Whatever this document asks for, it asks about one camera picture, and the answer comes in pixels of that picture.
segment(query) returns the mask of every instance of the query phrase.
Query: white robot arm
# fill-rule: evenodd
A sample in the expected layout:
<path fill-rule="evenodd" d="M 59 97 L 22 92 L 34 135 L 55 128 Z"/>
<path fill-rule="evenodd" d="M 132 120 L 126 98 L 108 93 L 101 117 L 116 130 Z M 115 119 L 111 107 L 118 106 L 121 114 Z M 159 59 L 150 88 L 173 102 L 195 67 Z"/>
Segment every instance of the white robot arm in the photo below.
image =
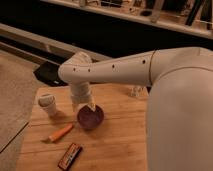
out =
<path fill-rule="evenodd" d="M 147 109 L 149 171 L 213 170 L 213 53 L 189 47 L 92 63 L 76 53 L 59 68 L 73 103 L 91 100 L 88 82 L 152 86 Z"/>

